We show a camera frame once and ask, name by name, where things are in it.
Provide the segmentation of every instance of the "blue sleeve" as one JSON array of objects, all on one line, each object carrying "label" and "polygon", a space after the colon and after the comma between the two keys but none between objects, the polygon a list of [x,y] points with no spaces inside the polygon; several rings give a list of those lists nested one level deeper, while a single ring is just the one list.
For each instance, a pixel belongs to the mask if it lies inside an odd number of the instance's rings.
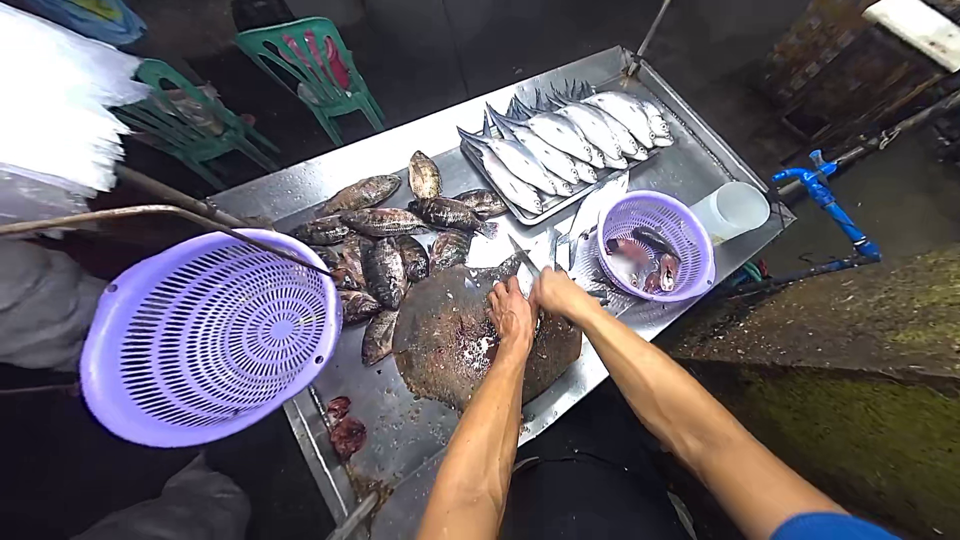
[{"label": "blue sleeve", "polygon": [[897,540],[886,530],[845,514],[817,512],[794,516],[770,540]]}]

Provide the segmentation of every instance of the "purple colander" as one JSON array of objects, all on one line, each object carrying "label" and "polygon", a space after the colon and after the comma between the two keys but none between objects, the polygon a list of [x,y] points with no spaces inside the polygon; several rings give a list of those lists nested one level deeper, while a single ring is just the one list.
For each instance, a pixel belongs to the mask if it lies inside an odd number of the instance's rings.
[{"label": "purple colander", "polygon": [[[286,234],[238,232],[326,268]],[[202,444],[253,424],[317,377],[342,319],[331,278],[204,234],[107,286],[84,343],[81,389],[97,420],[124,439]]]},{"label": "purple colander", "polygon": [[[612,238],[629,238],[637,227],[645,225],[660,232],[680,256],[676,286],[670,292],[644,292],[630,285],[626,277],[613,272],[604,246]],[[600,210],[597,222],[600,242],[600,266],[607,276],[630,294],[656,302],[679,302],[710,290],[716,277],[713,244],[700,220],[684,203],[658,191],[631,191],[609,207]]]}]

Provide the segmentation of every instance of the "white plastic cup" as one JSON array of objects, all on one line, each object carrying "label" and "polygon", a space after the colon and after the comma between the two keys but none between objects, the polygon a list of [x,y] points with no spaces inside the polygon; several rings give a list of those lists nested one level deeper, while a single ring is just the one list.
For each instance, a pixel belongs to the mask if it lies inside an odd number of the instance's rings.
[{"label": "white plastic cup", "polygon": [[690,207],[713,245],[752,231],[767,222],[770,203],[759,189],[745,182],[727,182]]}]

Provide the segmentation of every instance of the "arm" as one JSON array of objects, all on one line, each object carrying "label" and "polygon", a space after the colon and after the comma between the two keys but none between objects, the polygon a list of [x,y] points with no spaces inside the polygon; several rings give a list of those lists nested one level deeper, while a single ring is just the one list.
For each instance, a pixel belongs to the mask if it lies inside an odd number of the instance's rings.
[{"label": "arm", "polygon": [[765,540],[790,516],[845,513],[754,439],[684,368],[545,269],[531,300],[583,328],[634,413],[713,493],[743,533]]},{"label": "arm", "polygon": [[516,277],[490,293],[488,315],[500,335],[492,367],[450,438],[423,520],[420,540],[496,538],[520,433],[523,369],[537,309]]}]

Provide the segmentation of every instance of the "stainless steel table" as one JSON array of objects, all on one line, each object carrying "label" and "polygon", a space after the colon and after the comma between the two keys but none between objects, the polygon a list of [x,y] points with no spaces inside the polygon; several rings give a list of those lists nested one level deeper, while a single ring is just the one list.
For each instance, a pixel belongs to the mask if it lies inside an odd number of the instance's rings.
[{"label": "stainless steel table", "polygon": [[[444,194],[486,186],[461,154],[455,127],[478,131],[485,103],[505,110],[515,93],[530,102],[535,88],[549,87],[551,82],[563,86],[564,79],[588,81],[598,90],[618,88],[656,99],[669,111],[665,118],[677,142],[632,173],[631,190],[655,189],[688,205],[726,182],[747,182],[766,190],[747,164],[648,64],[642,64],[633,78],[621,76],[629,63],[630,53],[613,47],[240,185],[212,197],[210,202],[235,216],[258,215],[276,220],[277,228],[283,231],[309,219],[312,208],[357,180],[394,171],[402,171],[398,174],[405,178],[407,162],[417,150],[432,156],[440,167]],[[384,206],[405,207],[411,199],[405,184]],[[497,218],[500,239],[474,240],[468,265],[494,266],[510,255],[513,249],[506,233],[521,243],[535,245],[547,227],[562,225],[576,209],[577,206],[566,209],[534,228],[520,225],[512,216]],[[793,220],[786,208],[774,208],[765,225],[718,246],[716,280],[724,280]],[[636,300],[618,313],[622,311],[620,320],[639,335],[652,339],[694,302],[696,299],[675,304]],[[416,532],[457,415],[438,402],[415,400],[392,356],[373,368],[363,367],[362,337],[363,327],[345,329],[336,354],[313,386],[287,402],[284,409],[337,523],[343,522],[357,505],[358,491],[376,490],[381,496],[392,493],[373,518],[372,537],[410,538]],[[607,375],[585,340],[580,358],[546,392],[523,408],[519,444],[545,430]],[[322,405],[341,395],[350,397],[350,415],[361,420],[368,433],[367,443],[347,464],[341,463],[329,444]]]}]

